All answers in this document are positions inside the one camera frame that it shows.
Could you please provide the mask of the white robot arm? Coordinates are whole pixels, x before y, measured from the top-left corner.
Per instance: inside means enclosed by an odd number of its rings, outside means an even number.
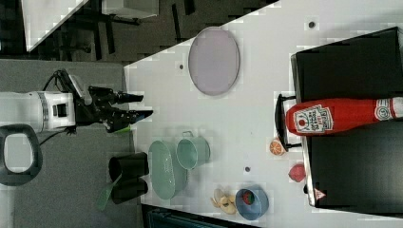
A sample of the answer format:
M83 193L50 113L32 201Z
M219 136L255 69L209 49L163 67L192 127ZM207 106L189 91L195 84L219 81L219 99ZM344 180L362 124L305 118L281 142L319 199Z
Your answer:
M78 126L103 124L114 133L142 121L152 110L124 110L115 104L139 103L143 95L111 88L90 86L86 95L71 91L31 91L1 93L1 125L27 124L35 133L61 129L75 131Z

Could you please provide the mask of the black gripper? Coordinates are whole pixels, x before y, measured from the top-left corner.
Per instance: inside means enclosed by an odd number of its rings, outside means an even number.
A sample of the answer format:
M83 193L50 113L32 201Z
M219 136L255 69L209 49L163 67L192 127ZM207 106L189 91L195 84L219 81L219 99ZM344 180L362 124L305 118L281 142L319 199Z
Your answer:
M123 111L114 107L115 104L139 103L143 95L135 95L122 91L115 92L111 88L90 86L88 96L74 93L75 125L88 126L103 124L107 133L113 133L123 128L123 122L135 124L153 114L152 110Z

